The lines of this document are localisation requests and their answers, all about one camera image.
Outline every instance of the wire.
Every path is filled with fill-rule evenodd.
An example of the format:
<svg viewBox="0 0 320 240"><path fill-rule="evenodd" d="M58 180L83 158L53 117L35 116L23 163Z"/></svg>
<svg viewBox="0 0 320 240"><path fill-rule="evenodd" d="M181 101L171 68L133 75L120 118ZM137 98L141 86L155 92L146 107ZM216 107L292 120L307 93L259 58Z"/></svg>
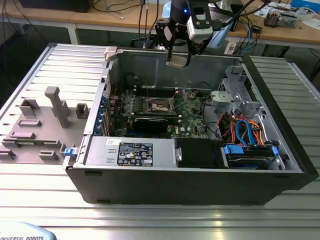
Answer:
<svg viewBox="0 0 320 240"><path fill-rule="evenodd" d="M152 26L149 31L149 37L148 37L149 39L151 38L151 31L153 30L153 28L158 20L158 17L159 17L159 0L156 0L156 15L155 15L154 22L152 23Z"/></svg>
<svg viewBox="0 0 320 240"><path fill-rule="evenodd" d="M206 81L197 81L195 84L193 84L192 86L192 90L195 90L195 86L198 84L205 84L207 85L211 90L213 90L213 88L209 85L209 83L207 83Z"/></svg>
<svg viewBox="0 0 320 240"><path fill-rule="evenodd" d="M320 57L319 56L317 56L312 50L312 48L308 48L309 49L309 51L310 51L310 53L312 53L312 55L313 56L315 56L317 59L320 59Z"/></svg>
<svg viewBox="0 0 320 240"><path fill-rule="evenodd" d="M146 1L146 12L145 12L145 25L144 25L144 41L143 41L143 48L147 47L147 21L148 21L148 4L149 0Z"/></svg>
<svg viewBox="0 0 320 240"><path fill-rule="evenodd" d="M112 11L112 10L110 9L110 7L115 6L115 5L123 5L123 4L126 4L128 1L129 1L129 0L127 0L127 1L124 2L124 3L111 4L110 6L108 6L108 5L107 5L107 0L104 0L105 10L106 10L106 11ZM118 14L121 14L121 13L122 13L121 11L115 12L115 13L113 13L113 12L107 12L107 14L109 14L109 15L111 15L111 16L114 16L114 17L119 18L119 19L124 19L123 16L118 15Z"/></svg>
<svg viewBox="0 0 320 240"><path fill-rule="evenodd" d="M7 0L5 0L4 12L5 12L6 18L8 19L8 22L9 22L10 26L13 28L13 32L15 33L15 32L16 32L16 29L15 29L15 27L12 25L12 23L11 23L11 21L10 21L10 19L9 19L9 16L8 16L6 7L7 7Z"/></svg>
<svg viewBox="0 0 320 240"><path fill-rule="evenodd" d="M249 47L249 44L250 44L250 40L251 40L251 31L250 31L250 27L248 24L245 23L245 25L247 26L248 28L248 34L249 34L249 40L248 40L248 43L246 44L246 47L245 47L245 50L244 52L242 53L242 56L246 53L246 51L248 50L248 47Z"/></svg>
<svg viewBox="0 0 320 240"><path fill-rule="evenodd" d="M30 37L31 37L31 33L33 32L33 30L35 30L35 28L32 28L31 31L29 32L29 36L28 36L28 39L26 41L26 50L28 51L28 53L31 54L30 50L29 50L29 40L30 40Z"/></svg>
<svg viewBox="0 0 320 240"><path fill-rule="evenodd" d="M142 10L143 10L143 5L141 4L140 5L140 13L139 13L139 23L138 23L138 34L139 34L139 37L138 37L138 46L140 48L140 25L141 25L141 16L142 16Z"/></svg>
<svg viewBox="0 0 320 240"><path fill-rule="evenodd" d="M226 26L228 26L229 24L231 24L234 20L236 20L236 19L237 19L238 17L240 17L240 16L247 16L247 15L253 14L253 13L255 13L255 12L263 9L263 8L267 5L267 3L268 3L267 0L264 0L264 3L263 3L260 7L258 7L257 9L241 14L242 11L245 10L253 1L255 1L255 0L250 0L250 1L248 1L228 22L226 22L226 23L224 24L224 27L226 27ZM222 13L224 13L224 12L218 7L217 4L215 4L215 7L216 7L218 10L220 10Z"/></svg>
<svg viewBox="0 0 320 240"><path fill-rule="evenodd" d="M309 48L309 49L312 50L312 51L314 51L314 52L316 52L317 54L320 54L320 52L314 50L313 48Z"/></svg>
<svg viewBox="0 0 320 240"><path fill-rule="evenodd" d="M205 108L206 108L206 104L207 104L209 98L210 98L210 94L206 97L206 99L205 99L205 101L204 101L203 109L202 109L202 114L201 114L201 115L202 115L203 123L204 123L204 125L206 126L206 129L208 129L210 132L212 132L217 139L221 139L222 141L224 141L223 138L222 138L221 136L219 136L219 134L217 134L215 131L213 131L213 130L208 126L209 123L206 123L206 121L205 121Z"/></svg>
<svg viewBox="0 0 320 240"><path fill-rule="evenodd" d="M6 83L7 83L7 46L6 46L6 30L5 30L5 18L4 18L6 2L7 0L4 0L2 5L2 27L3 27L3 47L4 47L4 84L3 84L2 102L5 100Z"/></svg>
<svg viewBox="0 0 320 240"><path fill-rule="evenodd" d="M101 9L98 9L98 8L96 8L96 4L98 3L98 2L100 2L101 0L98 0L98 1L96 1L93 5L92 5L92 7L95 9L95 10L97 10L97 11L99 11L99 12L103 12L103 13L115 13L115 12L120 12L120 11L124 11L124 10L127 10L127 9L131 9L131 8L135 8L135 7L138 7L138 6L140 6L140 4L137 4L137 5L133 5L133 6L128 6L128 7L126 7L126 8L123 8L123 9L118 9L118 10L114 10L114 11L105 11L105 10L101 10Z"/></svg>
<svg viewBox="0 0 320 240"><path fill-rule="evenodd" d="M36 29L36 27L29 21L29 19L22 13L22 11L19 9L19 7L16 4L16 1L13 0L13 4L15 5L15 8L21 13L21 15L25 18L25 20L28 21L28 23L34 28L34 30L39 34L39 36L48 44L49 42L47 39Z"/></svg>
<svg viewBox="0 0 320 240"><path fill-rule="evenodd" d="M126 4L127 2L129 2L129 1L130 1L130 0L126 0L124 3L114 3L114 4L109 5L107 8L109 9L110 7L113 7L113 6L124 5L124 4Z"/></svg>
<svg viewBox="0 0 320 240"><path fill-rule="evenodd" d="M264 143L264 141L262 140L262 133L261 133L262 131L260 130L260 141L261 141L261 144L264 146L265 145L265 143Z"/></svg>

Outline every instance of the metal slotted surface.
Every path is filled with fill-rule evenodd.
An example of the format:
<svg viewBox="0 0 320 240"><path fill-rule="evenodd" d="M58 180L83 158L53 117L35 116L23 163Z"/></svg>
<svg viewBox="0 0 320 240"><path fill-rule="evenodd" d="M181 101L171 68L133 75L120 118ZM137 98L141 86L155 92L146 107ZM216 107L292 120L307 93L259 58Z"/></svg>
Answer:
<svg viewBox="0 0 320 240"><path fill-rule="evenodd" d="M46 54L39 58L25 77L24 88L8 106L0 120L0 140L10 132L21 111L19 105L26 98L35 99L39 106L51 106L45 96L48 86L59 87L59 97L69 107L86 103L91 108L101 73L106 67L105 47L58 44L47 47Z"/></svg>
<svg viewBox="0 0 320 240"><path fill-rule="evenodd" d="M79 56L55 54L70 49L73 50L70 52L78 52ZM86 57L81 49L101 56L104 51L100 47L58 45L51 54L47 54L44 61L48 64L40 63L37 68L48 66L49 63L56 64L52 61L60 61L61 58L69 63L64 64L64 67L80 63L103 64L102 57L93 60L94 57ZM70 85L70 88L96 86L98 79L81 76L58 77L54 83L61 83L61 88L64 83ZM49 77L37 76L32 82L50 84L50 80ZM32 91L42 91L41 88L42 85ZM88 87L84 93L91 94L90 89ZM67 101L76 104L77 98ZM285 111L290 118L299 116L295 115L294 111L290 113L290 109ZM10 112L19 114L14 106L10 107ZM5 118L6 121L14 121L14 117L15 115L5 115L1 121ZM310 138L305 141L305 144L308 141L308 144L315 144ZM320 170L320 162L313 162ZM3 163L0 164L0 196L0 221L35 224L52 231L58 240L301 240L306 236L308 239L318 240L320 237L319 180L300 191L286 191L264 207L103 205L84 202L62 166Z"/></svg>
<svg viewBox="0 0 320 240"><path fill-rule="evenodd" d="M304 150L313 164L319 167L319 92L295 64L284 58L251 56L251 59Z"/></svg>

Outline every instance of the desk leg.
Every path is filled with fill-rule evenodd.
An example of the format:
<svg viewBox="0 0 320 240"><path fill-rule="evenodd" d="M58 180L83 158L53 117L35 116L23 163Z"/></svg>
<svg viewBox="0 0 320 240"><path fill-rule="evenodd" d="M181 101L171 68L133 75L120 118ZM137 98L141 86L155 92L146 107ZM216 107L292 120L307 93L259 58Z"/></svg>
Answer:
<svg viewBox="0 0 320 240"><path fill-rule="evenodd" d="M19 24L19 23L13 23L14 29L21 35L25 35L26 32L24 30L24 24Z"/></svg>
<svg viewBox="0 0 320 240"><path fill-rule="evenodd" d="M69 23L66 25L66 28L68 29L71 44L78 45L80 43L79 36L78 36L78 30L75 24Z"/></svg>

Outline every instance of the electronic equipment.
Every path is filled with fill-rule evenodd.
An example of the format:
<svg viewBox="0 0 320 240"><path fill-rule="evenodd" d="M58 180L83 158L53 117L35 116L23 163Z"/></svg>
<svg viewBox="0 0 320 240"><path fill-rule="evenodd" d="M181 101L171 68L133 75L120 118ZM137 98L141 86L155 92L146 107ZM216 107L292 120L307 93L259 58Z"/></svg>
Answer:
<svg viewBox="0 0 320 240"><path fill-rule="evenodd" d="M275 26L295 28L297 24L297 17L290 12L280 12L278 10L270 9L263 23L267 27L274 28Z"/></svg>
<svg viewBox="0 0 320 240"><path fill-rule="evenodd" d="M58 9L86 13L94 0L19 0L23 8Z"/></svg>
<svg viewBox="0 0 320 240"><path fill-rule="evenodd" d="M291 6L294 8L309 8L316 13L320 13L320 2L318 0L292 0Z"/></svg>
<svg viewBox="0 0 320 240"><path fill-rule="evenodd" d="M303 138L318 122L287 116L320 98L284 59L206 54L175 68L157 50L46 52L1 110L0 163L62 164L88 203L263 205L319 176Z"/></svg>

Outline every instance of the black cable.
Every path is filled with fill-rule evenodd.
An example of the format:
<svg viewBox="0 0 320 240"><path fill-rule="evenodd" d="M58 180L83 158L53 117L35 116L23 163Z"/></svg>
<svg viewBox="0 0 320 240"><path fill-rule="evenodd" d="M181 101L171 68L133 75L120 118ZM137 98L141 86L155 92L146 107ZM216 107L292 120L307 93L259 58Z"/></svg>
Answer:
<svg viewBox="0 0 320 240"><path fill-rule="evenodd" d="M6 18L8 19L8 22L10 24L10 26L13 28L13 32L15 33L17 30L15 29L15 27L12 25L10 19L9 19L9 16L8 16L8 13L7 13L7 0L5 0L5 4L4 4L4 12L5 12L5 15L6 15Z"/></svg>
<svg viewBox="0 0 320 240"><path fill-rule="evenodd" d="M134 8L134 7L138 7L140 6L140 4L137 4L137 5L133 5L133 6L128 6L126 8L123 8L123 9L118 9L118 10L114 10L114 11L105 11L105 10L101 10L101 9L98 9L96 8L96 3L100 2L100 0L96 1L93 5L92 5L92 8L94 8L95 10L99 11L99 12L103 12L103 13L115 13L115 12L119 12L119 11L123 11L123 10L127 10L127 9L131 9L131 8Z"/></svg>
<svg viewBox="0 0 320 240"><path fill-rule="evenodd" d="M313 56L315 56L317 59L320 59L320 57L319 56L317 56L312 50L312 48L308 48L309 49L309 51L310 51L310 53L312 53L312 55Z"/></svg>
<svg viewBox="0 0 320 240"><path fill-rule="evenodd" d="M151 31L153 30L154 26L156 25L156 22L157 22L157 20L158 20L158 17L159 17L159 0L156 0L156 15L155 15L154 22L152 23L152 26L151 26L151 28L150 28L148 39L151 38Z"/></svg>
<svg viewBox="0 0 320 240"><path fill-rule="evenodd" d="M248 27L249 27L249 29L252 29L253 22L251 21L250 18L248 18L248 16L245 16L245 18L246 18L247 22L246 22L246 20L239 20L239 22L243 24L243 27L245 26L245 24L247 24ZM236 54L239 50L240 50L239 54L241 54L241 51L245 49L245 47L242 48L242 46L243 46L243 44L245 43L245 40L249 37L249 31L248 31L248 29L246 29L246 28L244 28L244 30L247 32L246 37L243 39L242 43L241 43L239 46L236 46L237 49L235 50L235 52L234 52L233 54Z"/></svg>
<svg viewBox="0 0 320 240"><path fill-rule="evenodd" d="M138 46L140 48L140 26L141 26L141 16L142 16L142 10L143 10L144 6L141 4L140 5L140 13L139 13L139 23L138 23L138 34L139 34L139 37L138 37Z"/></svg>
<svg viewBox="0 0 320 240"><path fill-rule="evenodd" d="M236 14L230 13L229 15L230 15L230 16L233 16L233 17L232 17L231 20L229 20L228 22L226 22L224 26L228 26L229 24L231 24L235 19L237 19L237 18L240 17L240 16L247 16L247 15L253 14L253 13L257 12L257 11L260 11L260 10L263 9L263 8L267 5L267 3L268 3L267 0L264 0L264 3L263 3L260 7L254 9L254 10L252 10L252 11L242 13L242 11L245 10L245 9L247 8L247 6L249 6L253 1L254 1L254 0L248 1ZM216 3L214 3L214 6L215 6L215 8L216 8L217 10L219 10L221 13L226 14L226 11L220 9L219 6L218 6Z"/></svg>
<svg viewBox="0 0 320 240"><path fill-rule="evenodd" d="M147 48L147 21L148 21L148 3L146 4L146 13L145 13L144 41L143 41L144 48Z"/></svg>
<svg viewBox="0 0 320 240"><path fill-rule="evenodd" d="M220 140L224 141L224 140L222 139L222 137L219 136L219 134L217 134L215 131L213 131L213 130L208 126L208 124L210 124L210 123L212 123L212 122L206 123L206 121L205 121L205 108L206 108L206 104L207 104L207 102L208 102L209 97L210 97L210 94L206 97L206 99L205 99L205 101L204 101L203 109L202 109L202 114L201 114L201 115L202 115L203 123L204 123L204 125L206 126L206 129L208 129L210 132L212 132L217 139L220 139Z"/></svg>
<svg viewBox="0 0 320 240"><path fill-rule="evenodd" d="M258 39L260 38L260 33L259 33L259 35L256 33L255 36L256 36L255 45L254 45L254 48L253 48L253 50L252 50L251 55L253 55L254 52L255 52L255 50L256 50L256 47L257 47L257 45L258 45Z"/></svg>
<svg viewBox="0 0 320 240"><path fill-rule="evenodd" d="M16 1L13 0L13 4L15 5L15 8L21 13L21 15L25 18L25 20L28 21L28 23L34 28L34 30L39 34L39 36L48 44L49 42L47 39L36 29L36 27L29 21L29 19L22 13L22 11L18 8Z"/></svg>
<svg viewBox="0 0 320 240"><path fill-rule="evenodd" d="M5 30L5 6L6 1L3 1L2 5L2 27L3 27L3 48L4 48L4 84L3 84L3 93L2 93L2 103L5 100L6 94L6 85L7 85L7 46L6 46L6 30Z"/></svg>
<svg viewBox="0 0 320 240"><path fill-rule="evenodd" d="M205 84L207 85L211 90L213 90L213 88L209 85L209 83L207 83L206 81L197 81L195 84L193 84L192 86L192 90L195 90L195 86L198 84Z"/></svg>
<svg viewBox="0 0 320 240"><path fill-rule="evenodd" d="M311 81L320 73L320 59L318 62L314 65L314 68L310 74Z"/></svg>
<svg viewBox="0 0 320 240"><path fill-rule="evenodd" d="M311 49L312 51L316 52L317 54L320 54L320 52L314 50L313 48L309 48L309 49Z"/></svg>
<svg viewBox="0 0 320 240"><path fill-rule="evenodd" d="M130 0L126 0L124 3L115 3L115 4L111 4L110 6L107 6L107 8L113 7L113 6L119 6L119 5L124 5L127 2L129 2Z"/></svg>

